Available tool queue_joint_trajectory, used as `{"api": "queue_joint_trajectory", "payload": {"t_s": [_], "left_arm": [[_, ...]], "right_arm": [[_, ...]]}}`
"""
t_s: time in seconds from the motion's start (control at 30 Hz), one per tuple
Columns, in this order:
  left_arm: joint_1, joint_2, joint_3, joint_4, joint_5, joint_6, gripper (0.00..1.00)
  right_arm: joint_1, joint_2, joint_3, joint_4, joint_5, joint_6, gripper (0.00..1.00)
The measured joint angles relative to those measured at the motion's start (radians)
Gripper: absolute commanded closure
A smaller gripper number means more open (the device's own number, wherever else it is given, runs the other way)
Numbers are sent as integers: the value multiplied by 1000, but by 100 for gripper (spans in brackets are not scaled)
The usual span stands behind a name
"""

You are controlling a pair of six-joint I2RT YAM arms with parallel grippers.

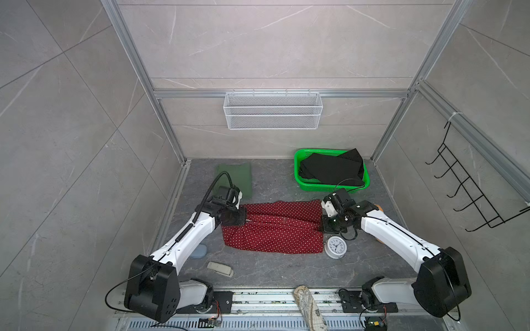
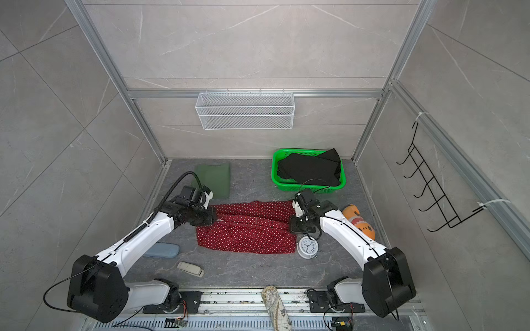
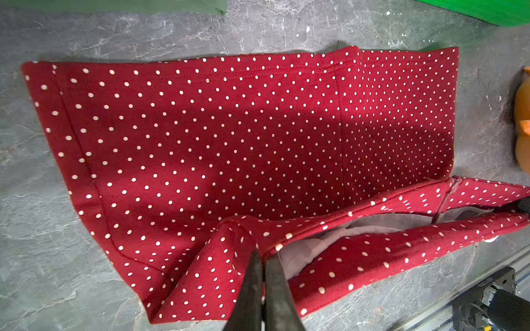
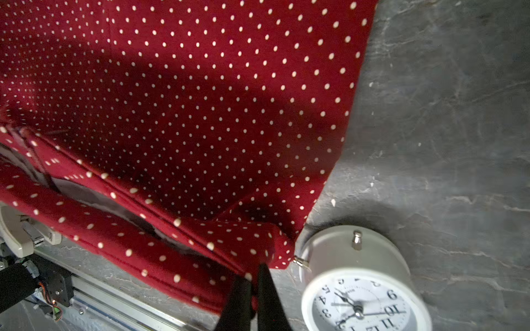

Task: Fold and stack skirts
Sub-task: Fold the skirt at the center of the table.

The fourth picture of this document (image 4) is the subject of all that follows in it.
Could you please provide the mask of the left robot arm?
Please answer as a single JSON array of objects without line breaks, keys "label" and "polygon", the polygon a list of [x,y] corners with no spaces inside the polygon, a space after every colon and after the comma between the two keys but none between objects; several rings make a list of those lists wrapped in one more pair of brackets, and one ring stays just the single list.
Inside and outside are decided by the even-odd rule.
[{"label": "left robot arm", "polygon": [[1,312],[4,313],[16,304],[31,301],[44,314],[60,321],[63,309],[70,306],[74,297],[70,271],[39,255],[17,258],[1,244]]}]

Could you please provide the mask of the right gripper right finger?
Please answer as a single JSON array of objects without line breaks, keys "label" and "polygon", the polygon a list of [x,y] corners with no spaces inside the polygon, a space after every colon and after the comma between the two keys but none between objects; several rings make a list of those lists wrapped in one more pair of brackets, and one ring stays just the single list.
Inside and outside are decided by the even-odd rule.
[{"label": "right gripper right finger", "polygon": [[264,263],[258,271],[258,330],[292,331],[269,268]]}]

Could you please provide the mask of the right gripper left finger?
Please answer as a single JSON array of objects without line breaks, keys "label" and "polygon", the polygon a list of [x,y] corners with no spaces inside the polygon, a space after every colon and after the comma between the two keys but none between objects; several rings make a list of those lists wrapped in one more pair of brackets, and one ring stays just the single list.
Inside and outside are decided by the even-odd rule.
[{"label": "right gripper left finger", "polygon": [[214,331],[250,331],[254,317],[252,283],[237,276]]}]

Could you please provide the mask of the red polka dot skirt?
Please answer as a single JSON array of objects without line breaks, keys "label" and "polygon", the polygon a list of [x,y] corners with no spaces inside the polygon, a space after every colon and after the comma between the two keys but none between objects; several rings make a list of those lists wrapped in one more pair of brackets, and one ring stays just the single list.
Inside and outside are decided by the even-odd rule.
[{"label": "red polka dot skirt", "polygon": [[222,312],[340,158],[376,1],[3,1],[1,200]]}]

